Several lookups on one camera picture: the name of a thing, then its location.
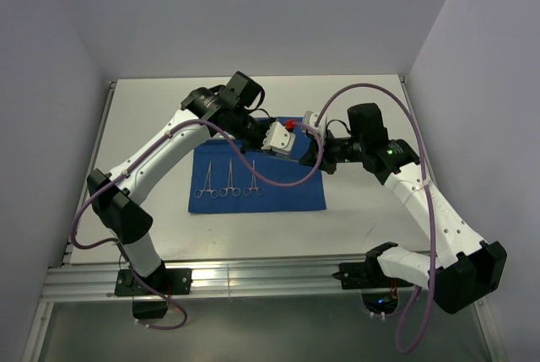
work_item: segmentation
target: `white wall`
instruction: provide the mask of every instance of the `white wall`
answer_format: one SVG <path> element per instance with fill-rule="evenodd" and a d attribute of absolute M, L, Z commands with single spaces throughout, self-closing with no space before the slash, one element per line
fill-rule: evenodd
<path fill-rule="evenodd" d="M 19 360 L 63 255 L 104 103 L 57 0 L 0 0 L 0 360 Z"/>
<path fill-rule="evenodd" d="M 540 355 L 540 0 L 447 0 L 408 85 L 442 191 L 508 262 L 490 296 L 512 360 Z"/>
<path fill-rule="evenodd" d="M 445 0 L 61 0 L 109 78 L 408 73 Z"/>

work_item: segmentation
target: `robotic arm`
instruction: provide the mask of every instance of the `robotic arm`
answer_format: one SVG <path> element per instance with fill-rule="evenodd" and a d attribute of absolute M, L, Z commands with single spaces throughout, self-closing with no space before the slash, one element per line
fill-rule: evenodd
<path fill-rule="evenodd" d="M 256 108 L 247 109 L 257 96 Z M 274 118 L 258 121 L 251 116 L 263 100 L 262 87 L 242 73 L 236 73 L 225 86 L 196 89 L 182 101 L 181 110 L 137 153 L 107 174 L 96 169 L 88 176 L 91 194 L 118 176 L 124 176 L 92 206 L 103 224 L 120 241 L 137 275 L 150 287 L 164 291 L 170 277 L 149 236 L 152 218 L 140 205 L 178 161 L 215 134 L 213 129 L 200 124 L 183 127 L 178 133 L 171 130 L 185 121 L 201 119 L 238 138 L 242 142 L 242 152 L 258 150 L 287 155 L 294 144 L 294 134 L 287 132 L 287 128 Z M 317 122 L 317 118 L 318 114 L 307 112 L 303 123 L 312 126 L 324 142 L 319 168 L 333 174 L 338 163 L 362 163 L 380 184 L 399 198 L 429 235 L 423 183 L 430 182 L 422 182 L 419 157 L 411 147 L 403 140 L 388 139 L 379 108 L 375 104 L 349 108 L 349 138 L 333 137 L 326 130 L 326 119 Z M 314 166 L 319 154 L 318 145 L 315 137 L 310 137 L 310 149 L 300 163 Z M 155 147 L 152 154 L 144 157 L 143 153 L 152 147 Z M 455 313 L 497 288 L 506 252 L 498 242 L 487 244 L 462 221 L 432 183 L 429 187 L 435 205 L 438 246 L 435 301 L 443 310 Z M 344 289 L 380 287 L 381 282 L 390 278 L 427 288 L 429 258 L 388 242 L 369 251 L 355 273 L 336 273 L 334 277 L 341 280 Z"/>

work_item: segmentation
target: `gray floor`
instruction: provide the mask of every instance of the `gray floor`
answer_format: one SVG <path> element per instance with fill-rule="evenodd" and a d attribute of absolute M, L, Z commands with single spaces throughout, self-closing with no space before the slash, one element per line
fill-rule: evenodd
<path fill-rule="evenodd" d="M 489 360 L 472 307 L 454 316 L 435 310 L 425 340 L 402 357 L 397 319 L 372 321 L 359 294 L 289 298 L 190 300 L 188 325 L 156 332 L 133 325 L 131 304 L 55 305 L 41 361 L 360 361 Z M 407 321 L 416 333 L 424 299 Z M 178 315 L 167 316 L 173 322 Z"/>

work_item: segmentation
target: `white table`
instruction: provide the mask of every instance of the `white table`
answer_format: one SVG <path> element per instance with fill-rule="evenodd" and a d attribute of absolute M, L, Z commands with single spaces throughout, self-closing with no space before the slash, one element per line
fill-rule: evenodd
<path fill-rule="evenodd" d="M 267 92 L 263 107 L 272 116 L 303 116 L 319 111 L 345 85 L 379 84 L 403 102 L 397 75 L 254 77 Z M 201 86 L 226 84 L 229 78 L 123 79 L 118 81 L 101 136 L 95 167 L 107 172 L 142 147 L 164 126 L 187 94 Z M 399 107 L 381 92 L 354 89 L 330 107 L 330 119 L 347 120 L 347 108 L 375 102 L 390 138 L 403 138 L 418 152 L 413 129 Z M 343 134 L 338 124 L 332 125 Z M 389 240 L 411 251 L 427 251 L 429 242 L 407 210 L 360 164 L 339 165 L 324 175 L 327 210 L 299 213 L 192 215 L 187 212 L 192 154 L 187 155 L 150 193 L 144 209 L 154 217 L 151 235 L 167 261 L 310 257 L 365 253 Z M 89 210 L 78 238 L 83 243 L 111 236 Z M 71 263 L 117 262 L 118 250 L 105 245 L 75 249 Z"/>

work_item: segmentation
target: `blue mat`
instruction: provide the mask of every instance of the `blue mat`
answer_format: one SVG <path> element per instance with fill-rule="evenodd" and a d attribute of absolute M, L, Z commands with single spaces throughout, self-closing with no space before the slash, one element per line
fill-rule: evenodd
<path fill-rule="evenodd" d="M 284 122 L 289 118 L 279 117 L 278 119 Z M 296 141 L 290 158 L 299 159 L 308 149 L 310 139 L 299 129 L 294 130 L 294 132 Z M 265 154 L 248 153 L 246 159 L 250 164 L 255 160 L 256 170 L 273 181 L 297 181 L 311 170 L 307 166 Z M 227 196 L 221 197 L 219 190 L 228 185 L 230 160 L 232 160 L 233 166 L 233 186 L 240 188 L 240 195 L 235 197 L 233 192 L 229 190 Z M 200 198 L 195 198 L 195 192 L 204 187 L 210 161 L 212 161 L 210 182 L 212 189 L 217 191 L 218 197 L 211 198 L 209 192 L 204 192 Z M 263 188 L 264 194 L 258 196 L 253 190 L 251 195 L 246 197 L 244 189 L 251 187 L 251 172 L 240 162 L 227 142 L 223 140 L 208 141 L 195 149 L 189 213 L 307 212 L 327 208 L 320 171 L 317 171 L 306 183 L 297 187 L 269 186 L 258 179 L 256 186 Z"/>

